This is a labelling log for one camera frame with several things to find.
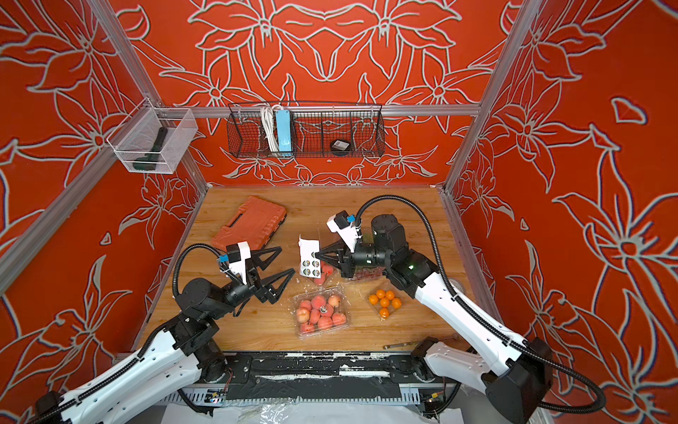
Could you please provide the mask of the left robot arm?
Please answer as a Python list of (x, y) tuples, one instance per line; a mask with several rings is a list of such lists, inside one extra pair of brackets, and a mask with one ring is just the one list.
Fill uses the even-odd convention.
[[(229, 283), (217, 286), (195, 278), (178, 284), (181, 266), (191, 252), (213, 254)], [(51, 391), (35, 404), (34, 423), (127, 423), (150, 406), (194, 383), (218, 383), (231, 373), (215, 342), (218, 320), (237, 317), (251, 299), (275, 304), (294, 276), (287, 269), (261, 277), (281, 254), (280, 247), (250, 249), (245, 242), (218, 250), (205, 243), (187, 247), (178, 257), (171, 290), (180, 312), (156, 327), (140, 349), (95, 379), (65, 394)]]

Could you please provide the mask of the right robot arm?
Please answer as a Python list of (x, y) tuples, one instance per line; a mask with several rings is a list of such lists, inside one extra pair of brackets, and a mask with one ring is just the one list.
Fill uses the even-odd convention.
[[(365, 242), (362, 216), (381, 201), (404, 203), (418, 215), (432, 245), (432, 258), (409, 247), (404, 227), (389, 214), (374, 217), (373, 239)], [(452, 284), (431, 223), (413, 201), (399, 195), (379, 195), (364, 203), (354, 215), (345, 211), (333, 215), (327, 226), (339, 240), (328, 247), (301, 247), (303, 266), (326, 263), (343, 277), (353, 277), (358, 268), (380, 268), (390, 284), (436, 313), (471, 346), (472, 350), (466, 352), (432, 338), (422, 342), (418, 348), (424, 367), (435, 376), (450, 378), (484, 393), (494, 409), (511, 423), (529, 422), (539, 408), (590, 414), (606, 406), (602, 388), (572, 367), (556, 362), (546, 342), (537, 337), (528, 340), (508, 329)], [(582, 406), (545, 401), (555, 372), (582, 383), (593, 394), (593, 400)]]

